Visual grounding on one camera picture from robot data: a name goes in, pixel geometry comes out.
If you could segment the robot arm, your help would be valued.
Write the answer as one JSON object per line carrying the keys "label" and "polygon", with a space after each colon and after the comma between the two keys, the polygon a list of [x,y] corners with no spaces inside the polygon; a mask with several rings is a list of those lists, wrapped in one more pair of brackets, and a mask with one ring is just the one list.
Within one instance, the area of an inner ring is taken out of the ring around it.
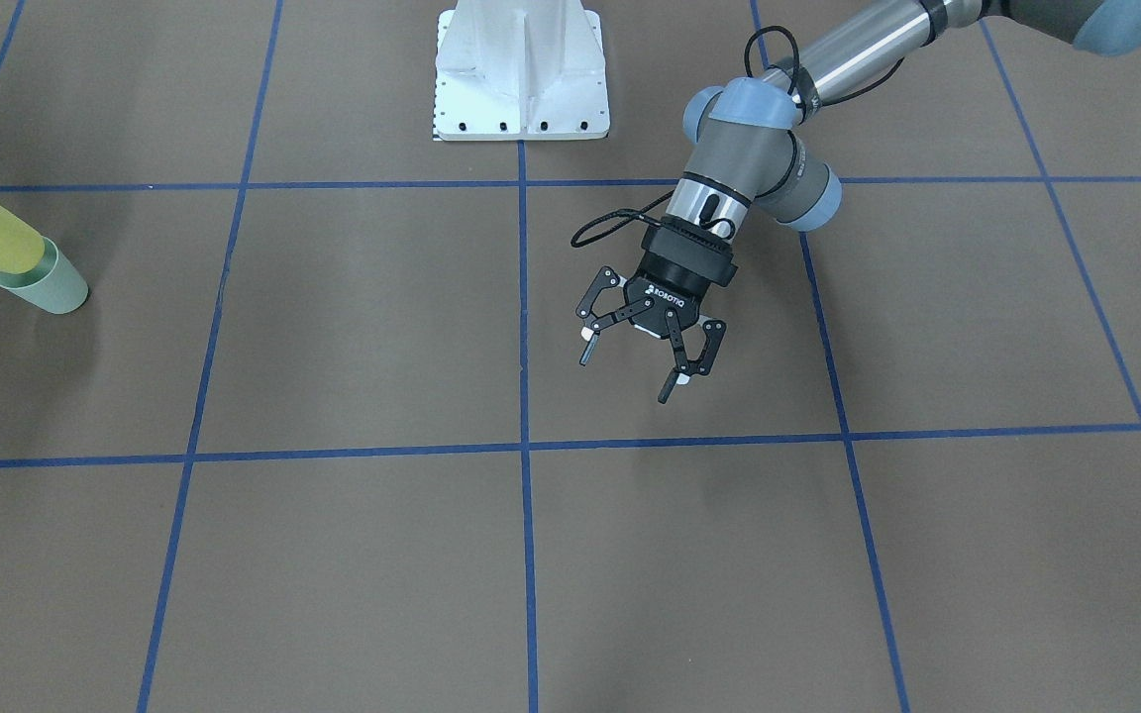
{"label": "robot arm", "polygon": [[701,307],[710,287],[733,283],[733,244],[748,212],[810,232],[841,206],[836,171],[812,157],[798,125],[869,94],[911,52],[986,17],[1013,21],[1082,52],[1124,55],[1141,47],[1141,1],[875,1],[809,47],[778,27],[787,60],[744,68],[685,105],[691,157],[674,189],[659,198],[663,213],[616,209],[570,238],[574,248],[586,248],[629,222],[646,225],[636,270],[624,275],[602,266],[576,303],[585,342],[580,364],[590,360],[607,329],[626,324],[670,345],[674,364],[659,402],[691,378],[709,375],[726,325]]}

